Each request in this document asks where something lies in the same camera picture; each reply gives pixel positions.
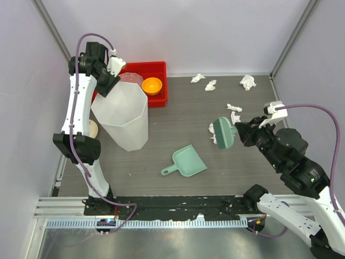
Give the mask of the translucent white bin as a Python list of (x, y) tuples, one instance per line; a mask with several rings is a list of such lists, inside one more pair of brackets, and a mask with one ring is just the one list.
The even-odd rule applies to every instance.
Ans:
[(138, 84), (118, 82), (106, 97), (95, 97), (91, 110), (125, 151), (140, 150), (148, 141), (148, 97)]

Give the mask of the green hand brush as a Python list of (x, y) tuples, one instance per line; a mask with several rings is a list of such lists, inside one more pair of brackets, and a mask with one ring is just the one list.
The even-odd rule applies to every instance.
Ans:
[(213, 130), (217, 146), (219, 149), (229, 149), (234, 144), (234, 135), (238, 132), (237, 129), (231, 125), (231, 122), (226, 117), (219, 117), (213, 122)]

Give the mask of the paper scrap cluster bottom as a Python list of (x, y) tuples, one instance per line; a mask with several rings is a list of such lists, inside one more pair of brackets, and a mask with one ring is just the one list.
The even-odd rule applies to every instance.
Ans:
[(213, 141), (214, 144), (217, 144), (217, 140), (216, 140), (216, 137), (215, 137), (215, 136), (210, 137), (210, 139)]

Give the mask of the paper scrap cluster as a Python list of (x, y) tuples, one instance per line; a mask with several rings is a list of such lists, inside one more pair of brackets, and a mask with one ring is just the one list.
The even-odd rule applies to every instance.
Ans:
[(214, 127), (213, 127), (213, 123), (211, 123), (211, 124), (209, 125), (209, 131), (210, 131), (210, 133), (212, 133), (212, 134), (215, 133)]
[(217, 144), (217, 140), (216, 140), (216, 137), (215, 137), (215, 136), (210, 137), (210, 139), (213, 141), (214, 144)]

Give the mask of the green dustpan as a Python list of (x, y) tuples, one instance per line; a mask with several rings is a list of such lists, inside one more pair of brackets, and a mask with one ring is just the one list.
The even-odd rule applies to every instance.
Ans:
[(172, 160), (174, 162), (173, 165), (161, 170), (163, 176), (179, 171), (181, 176), (191, 177), (207, 169), (193, 145), (175, 151), (172, 155)]

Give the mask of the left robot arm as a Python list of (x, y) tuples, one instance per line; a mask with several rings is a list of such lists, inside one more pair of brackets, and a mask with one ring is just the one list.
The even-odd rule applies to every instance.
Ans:
[(88, 215), (109, 215), (115, 201), (110, 185), (104, 178), (99, 157), (101, 143), (90, 136), (89, 114), (93, 94), (107, 97), (120, 81), (119, 73), (125, 62), (97, 42), (87, 42), (85, 52), (68, 62), (70, 97), (67, 114), (60, 133), (53, 135), (53, 143), (61, 153), (81, 171), (88, 198), (83, 201)]

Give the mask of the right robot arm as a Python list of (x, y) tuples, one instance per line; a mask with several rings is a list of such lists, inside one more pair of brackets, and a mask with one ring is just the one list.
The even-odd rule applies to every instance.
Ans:
[(276, 199), (267, 189), (254, 185), (244, 195), (249, 213), (260, 211), (275, 218), (310, 247), (315, 258), (344, 258), (344, 210), (338, 203), (333, 178), (306, 157), (308, 143), (292, 128), (274, 132), (266, 117), (235, 124), (245, 147), (256, 146), (280, 180), (309, 207), (310, 220)]

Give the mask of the orange bowl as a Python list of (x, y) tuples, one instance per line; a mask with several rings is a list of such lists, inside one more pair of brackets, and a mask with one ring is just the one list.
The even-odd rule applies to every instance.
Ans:
[(145, 94), (149, 96), (155, 96), (160, 93), (162, 89), (162, 82), (160, 79), (155, 77), (150, 77), (142, 82), (142, 89)]

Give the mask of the beige plate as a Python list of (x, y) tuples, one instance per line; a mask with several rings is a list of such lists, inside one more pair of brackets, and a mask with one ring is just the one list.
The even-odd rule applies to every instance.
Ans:
[(89, 137), (95, 139), (96, 136), (98, 135), (98, 125), (95, 121), (89, 120)]

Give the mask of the large paper scrap top right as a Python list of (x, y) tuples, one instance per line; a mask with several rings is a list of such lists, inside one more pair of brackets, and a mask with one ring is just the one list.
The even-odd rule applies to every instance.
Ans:
[(239, 82), (245, 91), (249, 91), (251, 88), (255, 87), (257, 84), (251, 75), (244, 75), (242, 80)]

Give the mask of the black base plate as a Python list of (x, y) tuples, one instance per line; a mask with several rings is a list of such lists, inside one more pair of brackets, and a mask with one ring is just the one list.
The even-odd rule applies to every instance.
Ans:
[(207, 221), (237, 220), (240, 214), (257, 214), (259, 210), (244, 197), (230, 196), (118, 196), (110, 205), (100, 198), (84, 198), (86, 216), (117, 216), (125, 220), (137, 204), (131, 220), (139, 221), (193, 221), (202, 214)]

